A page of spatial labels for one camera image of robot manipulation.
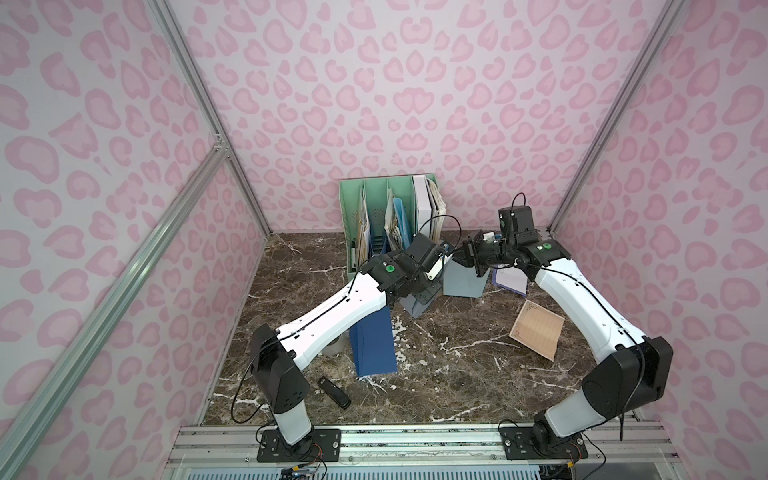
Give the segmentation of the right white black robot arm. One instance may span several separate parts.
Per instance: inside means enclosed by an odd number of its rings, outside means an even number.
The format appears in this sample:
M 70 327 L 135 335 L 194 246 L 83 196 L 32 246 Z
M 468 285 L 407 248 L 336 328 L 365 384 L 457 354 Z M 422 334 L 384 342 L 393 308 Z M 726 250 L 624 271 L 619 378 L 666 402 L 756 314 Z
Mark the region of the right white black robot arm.
M 456 261 L 478 275 L 504 267 L 524 272 L 579 329 L 596 361 L 574 393 L 536 415 L 532 437 L 537 447 L 553 448 L 661 399 L 673 360 L 671 344 L 649 337 L 613 307 L 565 247 L 540 235 L 530 207 L 501 209 L 499 223 L 498 232 L 464 237 Z

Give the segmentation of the dark blue envelope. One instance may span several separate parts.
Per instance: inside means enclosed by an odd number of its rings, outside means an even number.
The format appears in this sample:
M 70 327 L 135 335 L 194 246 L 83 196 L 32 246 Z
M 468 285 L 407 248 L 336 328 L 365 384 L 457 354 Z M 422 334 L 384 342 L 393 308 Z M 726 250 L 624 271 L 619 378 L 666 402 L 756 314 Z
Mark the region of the dark blue envelope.
M 358 377 L 397 372 L 391 310 L 385 306 L 349 329 Z

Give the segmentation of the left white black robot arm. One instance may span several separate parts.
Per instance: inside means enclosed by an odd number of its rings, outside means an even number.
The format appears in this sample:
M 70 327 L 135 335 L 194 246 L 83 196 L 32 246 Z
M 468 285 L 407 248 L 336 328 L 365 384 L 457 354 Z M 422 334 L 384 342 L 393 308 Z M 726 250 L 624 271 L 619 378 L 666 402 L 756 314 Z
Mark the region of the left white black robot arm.
M 254 331 L 249 373 L 288 446 L 308 441 L 313 433 L 305 404 L 310 384 L 303 370 L 365 317 L 436 285 L 453 250 L 450 243 L 419 233 L 407 248 L 365 260 L 347 285 L 298 319 L 276 329 L 263 324 Z

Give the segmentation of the cream lined letter paper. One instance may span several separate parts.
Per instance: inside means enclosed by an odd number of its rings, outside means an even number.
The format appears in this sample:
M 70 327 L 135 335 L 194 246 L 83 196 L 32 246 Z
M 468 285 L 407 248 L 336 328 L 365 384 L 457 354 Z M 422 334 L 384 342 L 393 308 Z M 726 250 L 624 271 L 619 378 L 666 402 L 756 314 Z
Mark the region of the cream lined letter paper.
M 554 361 L 565 318 L 526 300 L 509 333 L 512 340 Z

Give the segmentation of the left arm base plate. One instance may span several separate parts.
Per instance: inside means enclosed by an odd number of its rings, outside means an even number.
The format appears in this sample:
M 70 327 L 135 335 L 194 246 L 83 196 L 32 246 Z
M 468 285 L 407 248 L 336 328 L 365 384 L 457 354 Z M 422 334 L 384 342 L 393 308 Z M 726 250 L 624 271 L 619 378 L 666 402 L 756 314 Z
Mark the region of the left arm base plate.
M 289 445 L 277 429 L 260 432 L 259 463 L 302 463 L 315 459 L 337 462 L 340 456 L 342 431 L 335 428 L 314 428 L 295 445 Z

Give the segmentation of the white letter paper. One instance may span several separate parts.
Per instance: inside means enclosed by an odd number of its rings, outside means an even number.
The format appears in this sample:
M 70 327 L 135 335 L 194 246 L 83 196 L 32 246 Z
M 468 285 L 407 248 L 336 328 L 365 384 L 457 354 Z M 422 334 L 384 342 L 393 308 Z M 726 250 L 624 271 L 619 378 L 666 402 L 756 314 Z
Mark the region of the white letter paper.
M 528 278 L 520 269 L 495 269 L 492 283 L 498 288 L 514 292 L 523 297 L 527 296 Z

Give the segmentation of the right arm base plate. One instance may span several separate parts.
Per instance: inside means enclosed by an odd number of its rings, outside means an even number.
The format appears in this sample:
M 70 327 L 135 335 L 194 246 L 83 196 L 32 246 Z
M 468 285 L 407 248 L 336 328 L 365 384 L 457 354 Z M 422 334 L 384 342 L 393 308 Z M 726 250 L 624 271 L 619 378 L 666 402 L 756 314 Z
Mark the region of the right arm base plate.
M 513 424 L 500 426 L 507 460 L 570 460 L 577 462 L 589 457 L 584 439 L 577 433 L 558 437 L 543 424 L 522 427 Z

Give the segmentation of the light teal envelope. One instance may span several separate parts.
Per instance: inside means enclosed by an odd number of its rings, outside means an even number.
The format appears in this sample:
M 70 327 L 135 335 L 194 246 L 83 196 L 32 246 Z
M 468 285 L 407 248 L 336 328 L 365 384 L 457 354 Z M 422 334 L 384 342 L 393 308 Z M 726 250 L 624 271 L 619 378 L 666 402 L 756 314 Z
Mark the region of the light teal envelope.
M 490 271 L 478 276 L 474 267 L 465 267 L 450 260 L 443 275 L 443 294 L 450 297 L 480 298 L 488 282 Z

